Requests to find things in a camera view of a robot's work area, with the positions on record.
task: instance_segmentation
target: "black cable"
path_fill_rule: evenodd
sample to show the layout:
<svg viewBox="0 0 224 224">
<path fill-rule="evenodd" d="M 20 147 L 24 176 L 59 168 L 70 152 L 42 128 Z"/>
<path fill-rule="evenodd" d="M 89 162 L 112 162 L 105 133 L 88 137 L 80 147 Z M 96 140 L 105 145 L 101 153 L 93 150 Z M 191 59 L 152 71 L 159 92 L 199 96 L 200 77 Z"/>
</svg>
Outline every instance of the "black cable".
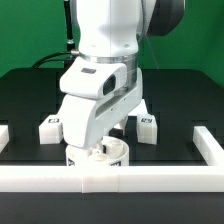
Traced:
<svg viewBox="0 0 224 224">
<path fill-rule="evenodd" d="M 45 64 L 45 63 L 48 63 L 48 62 L 58 62 L 58 61 L 63 61 L 63 62 L 65 62 L 65 61 L 74 61 L 73 59 L 68 59 L 68 58 L 66 58 L 66 59 L 49 59 L 49 60 L 45 60 L 45 61 L 42 61 L 42 62 L 40 62 L 38 65 L 36 65 L 35 67 L 32 67 L 32 68 L 39 68 L 42 64 Z"/>
<path fill-rule="evenodd" d="M 142 33 L 138 39 L 138 45 L 140 45 L 145 36 L 146 33 L 148 31 L 148 27 L 147 27 L 147 12 L 146 12 L 146 1 L 145 0 L 141 0 L 141 5 L 142 5 Z"/>
<path fill-rule="evenodd" d="M 39 61 L 37 61 L 35 64 L 33 64 L 33 66 L 31 68 L 38 68 L 42 64 L 42 62 L 46 61 L 49 58 L 54 58 L 54 57 L 61 56 L 61 55 L 66 55 L 66 54 L 71 54 L 71 52 L 70 51 L 64 51 L 64 52 L 58 52 L 58 53 L 55 53 L 55 54 L 50 54 L 46 57 L 41 58 Z"/>
<path fill-rule="evenodd" d="M 147 44 L 148 44 L 148 47 L 149 47 L 149 51 L 152 55 L 153 61 L 155 63 L 156 69 L 160 69 L 160 65 L 159 65 L 159 62 L 157 60 L 157 57 L 156 57 L 152 42 L 150 40 L 150 37 L 146 37 L 146 41 L 147 41 Z"/>
<path fill-rule="evenodd" d="M 72 33 L 72 19 L 71 19 L 71 9 L 70 9 L 70 0 L 64 0 L 64 9 L 65 9 L 65 21 L 66 21 L 66 30 L 67 30 L 67 50 L 75 49 L 75 43 L 73 40 Z"/>
</svg>

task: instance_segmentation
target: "white block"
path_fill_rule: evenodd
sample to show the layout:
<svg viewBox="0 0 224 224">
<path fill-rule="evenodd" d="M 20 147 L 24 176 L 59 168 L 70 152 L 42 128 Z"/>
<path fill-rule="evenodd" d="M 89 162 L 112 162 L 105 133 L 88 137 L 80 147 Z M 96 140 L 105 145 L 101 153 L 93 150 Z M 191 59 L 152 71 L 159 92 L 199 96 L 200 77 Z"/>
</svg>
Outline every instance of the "white block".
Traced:
<svg viewBox="0 0 224 224">
<path fill-rule="evenodd" d="M 81 192 L 82 174 L 64 166 L 0 166 L 0 192 Z"/>
<path fill-rule="evenodd" d="M 62 122 L 58 115 L 50 115 L 39 126 L 40 144 L 58 144 L 63 139 Z"/>
<path fill-rule="evenodd" d="M 118 167 L 85 167 L 82 179 L 82 193 L 118 192 Z"/>
<path fill-rule="evenodd" d="M 0 153 L 9 142 L 8 125 L 0 125 Z"/>
<path fill-rule="evenodd" d="M 194 127 L 193 142 L 209 166 L 224 166 L 223 148 L 206 127 Z"/>
<path fill-rule="evenodd" d="M 119 167 L 119 192 L 223 192 L 218 166 Z"/>
<path fill-rule="evenodd" d="M 137 116 L 138 114 L 147 114 L 147 107 L 145 104 L 145 100 L 141 100 L 141 103 L 134 109 L 132 110 L 128 116 Z"/>
<path fill-rule="evenodd" d="M 138 142 L 157 144 L 157 124 L 155 116 L 150 114 L 137 115 Z"/>
</svg>

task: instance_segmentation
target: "green wall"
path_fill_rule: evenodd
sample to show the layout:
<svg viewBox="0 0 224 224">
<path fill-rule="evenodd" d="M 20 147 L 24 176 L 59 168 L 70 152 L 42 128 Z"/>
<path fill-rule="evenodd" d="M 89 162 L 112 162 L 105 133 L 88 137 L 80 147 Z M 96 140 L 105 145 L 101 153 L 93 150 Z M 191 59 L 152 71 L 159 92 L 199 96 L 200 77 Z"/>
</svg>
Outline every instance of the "green wall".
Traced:
<svg viewBox="0 0 224 224">
<path fill-rule="evenodd" d="M 0 1 L 0 76 L 66 49 L 63 0 Z M 168 36 L 151 37 L 153 51 L 143 43 L 140 67 L 156 68 L 156 60 L 161 69 L 197 69 L 224 87 L 223 21 L 223 0 L 186 0 L 180 25 Z"/>
</svg>

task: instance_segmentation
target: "black table surface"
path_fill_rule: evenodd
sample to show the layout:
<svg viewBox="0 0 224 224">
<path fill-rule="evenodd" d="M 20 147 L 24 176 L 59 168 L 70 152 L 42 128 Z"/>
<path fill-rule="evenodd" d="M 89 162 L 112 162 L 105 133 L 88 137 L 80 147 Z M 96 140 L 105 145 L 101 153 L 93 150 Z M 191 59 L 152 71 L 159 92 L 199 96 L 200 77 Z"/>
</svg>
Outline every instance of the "black table surface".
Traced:
<svg viewBox="0 0 224 224">
<path fill-rule="evenodd" d="M 63 100 L 63 69 L 15 69 L 0 79 L 0 124 L 10 142 L 0 165 L 65 165 L 66 143 L 40 145 L 38 126 Z M 143 98 L 158 125 L 156 146 L 137 143 L 136 118 L 123 140 L 130 165 L 198 165 L 194 126 L 224 144 L 224 90 L 194 70 L 143 70 Z M 223 223 L 223 193 L 0 193 L 2 223 Z"/>
</svg>

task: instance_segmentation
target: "white plastic casing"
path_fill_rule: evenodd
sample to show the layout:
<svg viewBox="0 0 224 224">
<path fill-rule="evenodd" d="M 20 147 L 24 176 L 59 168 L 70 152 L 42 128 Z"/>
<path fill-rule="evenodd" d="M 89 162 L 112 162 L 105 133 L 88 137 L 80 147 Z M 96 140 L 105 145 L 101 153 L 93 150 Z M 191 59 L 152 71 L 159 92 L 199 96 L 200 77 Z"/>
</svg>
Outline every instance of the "white plastic casing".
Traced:
<svg viewBox="0 0 224 224">
<path fill-rule="evenodd" d="M 91 70 L 90 73 L 83 72 L 84 69 Z M 92 63 L 78 57 L 68 71 L 60 79 L 62 92 L 91 99 L 104 97 L 104 83 L 114 76 L 115 88 L 124 86 L 127 80 L 127 67 L 122 63 L 100 64 Z"/>
<path fill-rule="evenodd" d="M 62 123 L 58 115 L 48 116 L 39 126 L 40 144 L 58 144 L 63 139 Z"/>
<path fill-rule="evenodd" d="M 78 148 L 89 148 L 120 122 L 142 99 L 142 73 L 129 92 L 110 101 L 114 94 L 102 99 L 66 95 L 60 109 L 65 141 Z"/>
<path fill-rule="evenodd" d="M 0 153 L 9 142 L 8 125 L 0 125 Z"/>
<path fill-rule="evenodd" d="M 79 51 L 97 57 L 135 54 L 140 10 L 140 0 L 77 0 Z"/>
<path fill-rule="evenodd" d="M 139 143 L 157 144 L 157 124 L 155 116 L 137 115 L 137 135 Z"/>
<path fill-rule="evenodd" d="M 76 26 L 79 27 L 78 21 L 77 21 L 77 10 L 76 10 L 76 2 L 77 0 L 70 0 L 71 2 L 71 13 L 72 13 L 72 23 Z M 155 3 L 156 0 L 145 0 L 146 3 L 146 20 L 147 20 L 147 27 L 149 27 L 152 14 L 154 11 Z M 142 7 L 140 9 L 140 20 L 138 23 L 138 28 L 137 28 L 137 34 L 141 35 L 142 33 L 142 26 L 143 26 L 143 12 L 142 12 Z"/>
</svg>

